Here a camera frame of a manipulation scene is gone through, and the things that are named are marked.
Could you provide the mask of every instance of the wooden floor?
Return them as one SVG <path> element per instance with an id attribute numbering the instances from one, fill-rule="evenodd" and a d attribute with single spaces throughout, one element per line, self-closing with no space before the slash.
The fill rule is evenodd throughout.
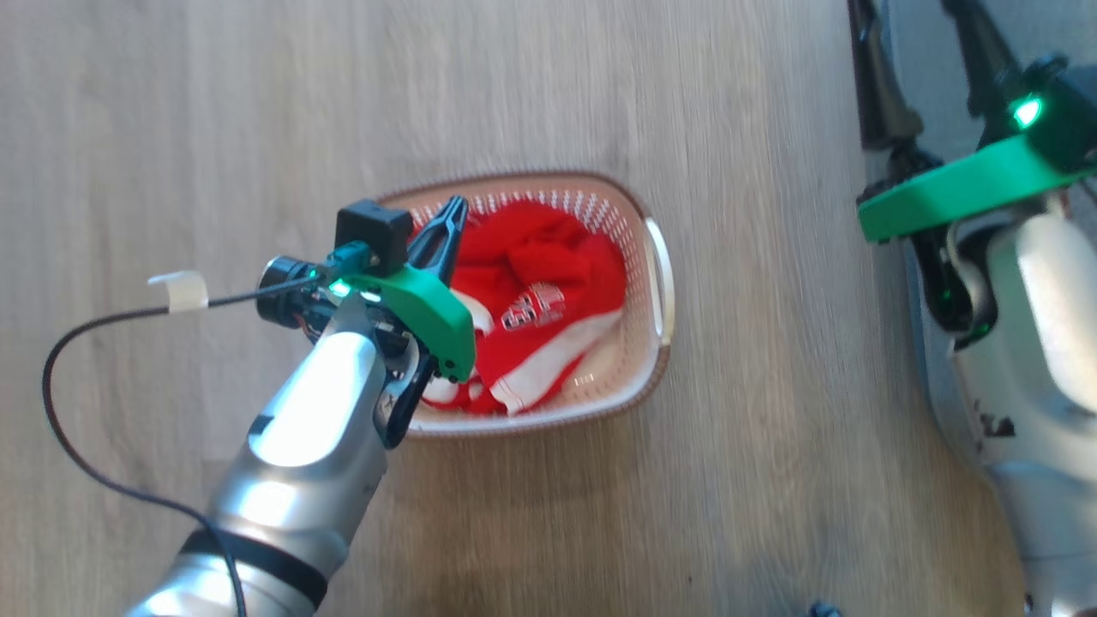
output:
<path id="1" fill-rule="evenodd" d="M 76 323 L 197 268 L 241 291 L 336 210 L 586 168 L 654 211 L 674 359 L 638 411 L 397 450 L 321 614 L 1019 615 L 991 493 L 918 386 L 864 183 L 844 0 L 0 2 L 0 614 L 112 615 L 191 524 L 109 494 L 42 417 Z M 306 341 L 250 307 L 126 325 L 58 404 L 110 474 L 193 504 Z"/>

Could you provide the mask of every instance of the green bracket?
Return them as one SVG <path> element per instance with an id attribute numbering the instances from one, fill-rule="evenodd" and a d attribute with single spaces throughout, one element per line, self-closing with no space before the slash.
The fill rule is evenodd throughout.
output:
<path id="1" fill-rule="evenodd" d="M 388 278 L 348 274 L 342 281 L 371 291 L 438 358 L 442 377 L 468 381 L 476 363 L 476 333 L 468 308 L 438 277 L 404 266 Z"/>
<path id="2" fill-rule="evenodd" d="M 883 242 L 1068 187 L 1094 172 L 1059 171 L 1018 135 L 870 199 L 858 218 L 866 239 Z"/>

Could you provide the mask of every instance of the led light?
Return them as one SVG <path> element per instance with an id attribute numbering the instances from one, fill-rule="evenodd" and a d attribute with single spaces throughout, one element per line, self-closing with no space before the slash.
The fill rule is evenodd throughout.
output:
<path id="1" fill-rule="evenodd" d="M 1021 128 L 1031 126 L 1040 117 L 1041 106 L 1043 105 L 1040 103 L 1040 99 L 1031 99 L 1021 103 L 1017 108 L 1017 111 L 1014 112 L 1014 120 L 1017 121 L 1017 125 Z"/>
<path id="2" fill-rule="evenodd" d="M 350 285 L 342 282 L 342 279 L 331 283 L 328 289 L 331 290 L 331 293 L 333 293 L 337 298 L 347 298 L 347 294 L 350 293 Z"/>

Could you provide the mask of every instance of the white stripe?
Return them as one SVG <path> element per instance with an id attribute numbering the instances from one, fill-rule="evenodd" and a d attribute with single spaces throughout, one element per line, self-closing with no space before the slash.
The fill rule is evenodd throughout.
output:
<path id="1" fill-rule="evenodd" d="M 559 374 L 606 334 L 621 317 L 621 311 L 580 319 L 542 345 L 521 364 L 491 384 L 491 395 L 514 415 L 536 403 Z"/>
<path id="2" fill-rule="evenodd" d="M 457 300 L 468 308 L 468 312 L 473 314 L 473 327 L 488 334 L 495 328 L 495 319 L 491 318 L 491 313 L 488 312 L 487 306 L 480 304 L 479 300 L 468 295 L 467 293 L 461 293 L 460 291 L 453 289 L 450 290 L 453 295 L 457 296 Z"/>
<path id="3" fill-rule="evenodd" d="M 457 384 L 448 379 L 432 379 L 422 390 L 422 397 L 440 405 L 452 403 L 457 397 Z"/>

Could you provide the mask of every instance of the clothing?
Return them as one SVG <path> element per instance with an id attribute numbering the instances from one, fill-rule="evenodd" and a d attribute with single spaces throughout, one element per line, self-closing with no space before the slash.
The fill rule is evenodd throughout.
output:
<path id="1" fill-rule="evenodd" d="M 516 200 L 471 216 L 451 284 L 477 330 L 467 384 L 436 380 L 423 399 L 474 414 L 529 410 L 561 391 L 621 316 L 624 260 L 566 212 Z"/>

